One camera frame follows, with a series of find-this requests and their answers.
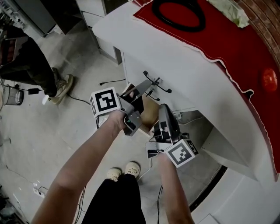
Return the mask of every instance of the wall socket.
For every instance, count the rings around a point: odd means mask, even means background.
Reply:
[[[34,191],[34,193],[36,194],[36,195],[39,195],[41,198],[45,198],[45,193],[44,192],[42,192],[42,191],[38,191],[38,189],[37,188],[33,188],[33,191]]]

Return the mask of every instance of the person's leg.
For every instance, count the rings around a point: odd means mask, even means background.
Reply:
[[[119,178],[119,188],[122,194],[122,210],[125,224],[144,224],[146,223],[142,209],[137,176],[140,173],[140,167],[135,162],[129,162],[126,165],[125,175]]]
[[[119,192],[118,177],[122,171],[112,168],[107,173],[107,179],[95,193],[82,224],[91,223],[122,223],[121,195]]]
[[[57,88],[53,71],[44,54],[33,39],[30,38],[22,46],[18,57],[20,60],[25,61],[26,70],[30,78],[37,85],[42,87],[46,95],[54,97]]]
[[[5,72],[2,73],[2,69],[0,69],[0,76],[2,79],[5,80],[11,80],[15,82],[21,82],[26,83],[30,85],[37,85],[28,75],[26,70],[19,70],[19,71],[13,71],[13,70],[5,70]]]

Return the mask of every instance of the white sneaker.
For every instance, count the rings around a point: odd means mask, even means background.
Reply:
[[[107,179],[118,181],[119,176],[122,174],[122,171],[118,168],[111,168],[107,173]]]
[[[126,165],[125,174],[131,174],[133,176],[138,177],[140,174],[140,166],[136,162],[129,162]]]
[[[66,75],[64,79],[56,82],[57,93],[54,97],[50,97],[53,104],[58,105],[66,93],[70,90],[74,81],[73,75]]]

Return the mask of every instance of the red tablecloth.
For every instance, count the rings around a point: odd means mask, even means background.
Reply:
[[[265,68],[272,68],[276,76],[279,70],[273,57],[261,38],[249,25],[238,28],[206,0],[198,0],[205,18],[206,27],[201,32],[180,31],[160,21],[152,12],[152,2],[141,8],[135,17],[146,21],[155,28],[200,49],[210,60],[220,60],[228,75],[239,85],[241,93],[253,90],[251,103],[264,124],[271,142],[276,171],[280,173],[280,93],[266,93],[260,83],[260,74]],[[164,3],[160,8],[163,15],[173,21],[187,25],[197,25],[198,19],[186,7],[175,3]]]

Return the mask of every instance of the sneaker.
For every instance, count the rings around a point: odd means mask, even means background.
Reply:
[[[125,174],[131,174],[133,176],[138,177],[140,174],[140,166],[136,162],[129,162],[126,165]]]
[[[107,173],[107,179],[117,182],[122,171],[119,168],[111,168]]]
[[[52,72],[54,75],[54,81],[57,83],[61,78],[60,78],[60,74],[58,73],[57,68],[52,67]]]
[[[57,93],[54,97],[50,97],[53,104],[58,105],[66,93],[70,90],[74,81],[73,75],[66,75],[65,79],[56,82]]]

